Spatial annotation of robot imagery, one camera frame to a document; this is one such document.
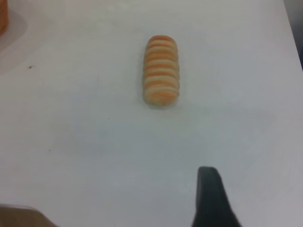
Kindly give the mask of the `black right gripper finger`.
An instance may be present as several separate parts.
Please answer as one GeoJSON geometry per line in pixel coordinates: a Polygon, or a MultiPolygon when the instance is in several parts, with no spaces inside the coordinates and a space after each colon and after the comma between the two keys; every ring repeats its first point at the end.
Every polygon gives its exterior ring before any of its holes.
{"type": "Polygon", "coordinates": [[[218,170],[201,166],[197,172],[196,213],[193,227],[240,227],[218,170]]]}

